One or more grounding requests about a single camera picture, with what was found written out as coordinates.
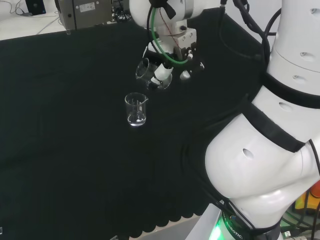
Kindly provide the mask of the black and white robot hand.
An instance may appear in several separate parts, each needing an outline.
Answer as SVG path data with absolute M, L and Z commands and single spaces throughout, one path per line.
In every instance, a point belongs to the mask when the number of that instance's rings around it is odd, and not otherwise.
M 137 81 L 149 90 L 165 90 L 173 80 L 173 71 L 181 70 L 180 80 L 187 81 L 205 69 L 196 56 L 197 31 L 181 25 L 155 27 L 148 34 L 149 43 L 135 71 Z

